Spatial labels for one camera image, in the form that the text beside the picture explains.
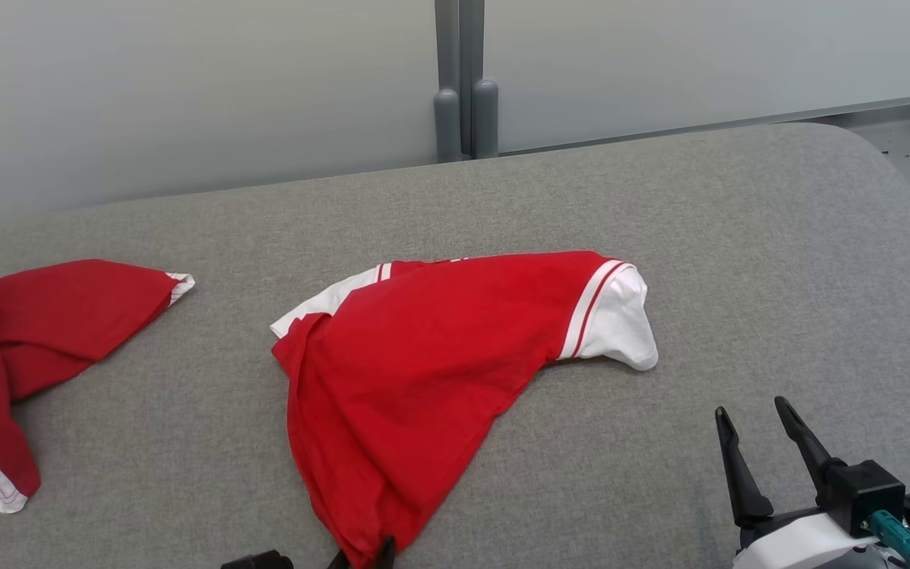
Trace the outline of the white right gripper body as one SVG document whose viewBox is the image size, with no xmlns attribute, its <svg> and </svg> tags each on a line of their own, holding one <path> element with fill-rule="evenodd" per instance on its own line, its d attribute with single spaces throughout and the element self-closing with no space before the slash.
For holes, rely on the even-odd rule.
<svg viewBox="0 0 910 569">
<path fill-rule="evenodd" d="M 910 526 L 885 509 L 850 529 L 831 514 L 802 516 L 743 548 L 733 568 L 910 568 Z"/>
</svg>

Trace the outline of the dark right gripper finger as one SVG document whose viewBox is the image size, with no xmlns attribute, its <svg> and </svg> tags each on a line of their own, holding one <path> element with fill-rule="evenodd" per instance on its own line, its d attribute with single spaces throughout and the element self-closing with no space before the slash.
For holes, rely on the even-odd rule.
<svg viewBox="0 0 910 569">
<path fill-rule="evenodd" d="M 809 477 L 816 491 L 815 501 L 817 507 L 830 507 L 832 498 L 830 485 L 827 481 L 828 472 L 832 468 L 848 467 L 841 458 L 831 456 L 826 447 L 811 428 L 799 416 L 791 402 L 783 397 L 774 397 L 774 407 L 783 425 L 787 437 L 798 447 Z"/>
<path fill-rule="evenodd" d="M 751 527 L 770 519 L 774 514 L 772 502 L 761 493 L 749 471 L 739 447 L 738 432 L 725 407 L 717 407 L 714 416 L 733 522 L 738 527 Z"/>
</svg>

